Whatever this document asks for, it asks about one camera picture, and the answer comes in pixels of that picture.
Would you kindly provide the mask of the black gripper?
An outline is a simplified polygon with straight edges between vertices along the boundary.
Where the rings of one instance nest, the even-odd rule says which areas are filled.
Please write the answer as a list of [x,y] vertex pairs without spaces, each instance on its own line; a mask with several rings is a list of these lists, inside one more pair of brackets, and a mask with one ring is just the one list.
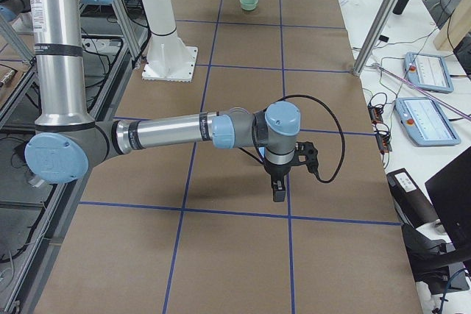
[[265,171],[272,180],[272,198],[273,202],[284,202],[286,197],[285,176],[291,170],[289,163],[277,165],[270,161],[265,162]]

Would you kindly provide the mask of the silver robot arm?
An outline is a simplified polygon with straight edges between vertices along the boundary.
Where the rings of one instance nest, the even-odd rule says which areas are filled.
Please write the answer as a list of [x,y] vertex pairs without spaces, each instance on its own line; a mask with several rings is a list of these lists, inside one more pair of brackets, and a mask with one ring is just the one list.
[[88,113],[85,98],[82,0],[29,1],[41,114],[24,156],[34,174],[63,184],[134,150],[210,141],[218,149],[263,148],[273,199],[284,200],[284,178],[294,164],[300,131],[300,111],[294,104],[279,101],[253,114],[233,108],[150,121],[98,122]]

